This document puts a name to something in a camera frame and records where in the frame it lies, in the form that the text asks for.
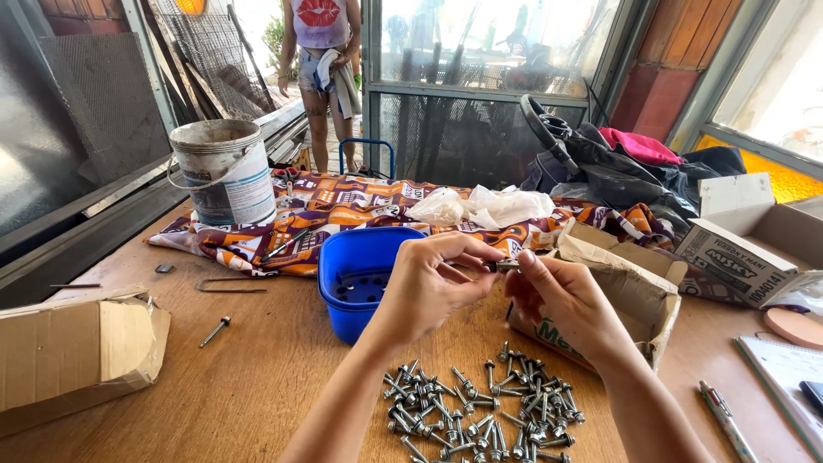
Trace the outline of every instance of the spiral notebook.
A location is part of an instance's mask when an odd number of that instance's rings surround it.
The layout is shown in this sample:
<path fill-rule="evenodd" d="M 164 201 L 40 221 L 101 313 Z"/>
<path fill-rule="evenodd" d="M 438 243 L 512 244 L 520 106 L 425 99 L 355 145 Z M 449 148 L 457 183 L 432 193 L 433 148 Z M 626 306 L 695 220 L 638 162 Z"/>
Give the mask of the spiral notebook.
<path fill-rule="evenodd" d="M 800 390 L 800 381 L 823 382 L 823 352 L 738 336 L 734 339 L 815 458 L 823 463 L 823 416 Z"/>

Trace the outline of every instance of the bucket label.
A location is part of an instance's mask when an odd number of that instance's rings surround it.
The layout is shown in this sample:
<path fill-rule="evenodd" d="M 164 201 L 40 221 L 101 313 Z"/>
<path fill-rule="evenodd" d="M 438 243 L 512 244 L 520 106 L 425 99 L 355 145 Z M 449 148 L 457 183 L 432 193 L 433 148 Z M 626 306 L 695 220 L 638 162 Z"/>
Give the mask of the bucket label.
<path fill-rule="evenodd" d="M 220 178 L 226 172 L 225 166 L 232 165 L 225 163 L 225 157 L 231 159 L 233 156 L 231 152 L 200 157 L 178 153 L 186 185 L 206 185 L 211 182 L 206 178 Z M 207 225 L 250 224 L 274 214 L 274 189 L 263 143 L 250 147 L 242 162 L 219 184 L 190 192 L 201 222 Z"/>

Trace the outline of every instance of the denim shorts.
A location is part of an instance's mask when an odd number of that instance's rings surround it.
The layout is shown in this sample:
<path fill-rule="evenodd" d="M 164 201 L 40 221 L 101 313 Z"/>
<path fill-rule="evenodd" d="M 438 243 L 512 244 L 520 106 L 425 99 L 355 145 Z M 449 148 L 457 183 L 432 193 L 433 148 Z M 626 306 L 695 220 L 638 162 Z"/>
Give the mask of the denim shorts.
<path fill-rule="evenodd" d="M 317 75 L 318 63 L 320 63 L 320 58 L 315 58 L 304 48 L 300 49 L 300 66 L 297 72 L 297 86 L 303 90 L 316 91 L 317 93 L 320 93 L 321 91 L 327 91 L 328 93 L 336 92 L 337 87 L 334 85 L 333 79 L 328 83 L 328 86 L 325 89 L 320 88 L 320 78 Z"/>

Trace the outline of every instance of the lip print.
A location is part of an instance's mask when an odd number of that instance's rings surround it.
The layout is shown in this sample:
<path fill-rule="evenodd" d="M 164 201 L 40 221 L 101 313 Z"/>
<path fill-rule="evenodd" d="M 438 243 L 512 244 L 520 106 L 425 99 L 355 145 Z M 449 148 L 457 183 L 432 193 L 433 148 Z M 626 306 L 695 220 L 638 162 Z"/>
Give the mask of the lip print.
<path fill-rule="evenodd" d="M 340 7 L 334 0 L 305 0 L 297 8 L 297 16 L 311 27 L 330 26 L 340 14 Z"/>

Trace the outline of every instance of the wooden table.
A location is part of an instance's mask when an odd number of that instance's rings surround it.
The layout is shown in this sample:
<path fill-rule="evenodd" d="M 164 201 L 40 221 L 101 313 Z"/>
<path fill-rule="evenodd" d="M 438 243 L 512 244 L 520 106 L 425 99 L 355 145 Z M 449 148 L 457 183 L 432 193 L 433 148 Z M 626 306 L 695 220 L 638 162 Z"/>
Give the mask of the wooden table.
<path fill-rule="evenodd" d="M 171 312 L 165 364 L 157 384 L 0 439 L 0 461 L 277 460 L 349 348 L 332 334 L 315 280 L 278 277 L 223 283 L 268 288 L 266 293 L 198 292 L 199 280 L 235 273 L 202 257 L 142 243 L 144 236 L 188 208 L 187 201 L 77 280 L 102 283 L 104 288 L 144 283 L 158 306 Z M 175 270 L 156 274 L 159 264 L 174 264 Z M 84 291 L 98 290 L 66 290 L 57 297 Z M 483 363 L 510 340 L 514 348 L 541 358 L 549 372 L 574 386 L 575 401 L 587 421 L 570 425 L 569 432 L 577 439 L 568 449 L 573 461 L 625 461 L 599 377 L 508 329 L 507 306 L 498 286 L 485 301 L 455 313 L 440 330 L 412 345 L 393 368 L 419 358 L 427 374 L 439 375 L 446 384 L 456 384 L 449 371 L 455 365 L 482 385 Z M 226 315 L 232 317 L 231 327 L 198 348 Z M 684 297 L 659 376 L 718 461 L 737 457 L 696 392 L 701 379 L 724 394 L 761 462 L 814 461 L 732 344 L 735 335 L 766 330 L 757 311 Z M 446 405 L 453 408 L 457 401 L 446 397 Z M 409 461 L 409 451 L 386 429 L 387 406 L 379 400 L 374 409 L 360 461 Z M 504 399 L 503 410 L 515 413 L 517 407 L 515 398 Z M 472 419 L 486 413 L 479 409 Z M 346 418 L 334 410 L 328 417 L 345 426 Z M 511 446 L 514 426 L 506 423 L 504 430 Z M 323 436 L 317 438 L 323 445 Z M 421 442 L 421 448 L 430 458 L 437 454 L 430 442 Z"/>

